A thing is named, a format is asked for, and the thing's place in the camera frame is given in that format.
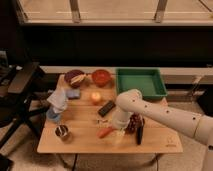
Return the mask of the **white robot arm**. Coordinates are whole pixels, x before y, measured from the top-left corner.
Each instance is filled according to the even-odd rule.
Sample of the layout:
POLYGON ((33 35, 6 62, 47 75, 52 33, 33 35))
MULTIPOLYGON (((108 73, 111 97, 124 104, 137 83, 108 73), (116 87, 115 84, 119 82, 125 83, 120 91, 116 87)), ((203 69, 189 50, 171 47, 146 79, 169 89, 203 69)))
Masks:
POLYGON ((125 129, 132 114, 141 114, 206 146, 201 171, 213 171, 213 117, 163 106, 142 99, 142 93, 131 89, 116 98, 112 127, 125 129))

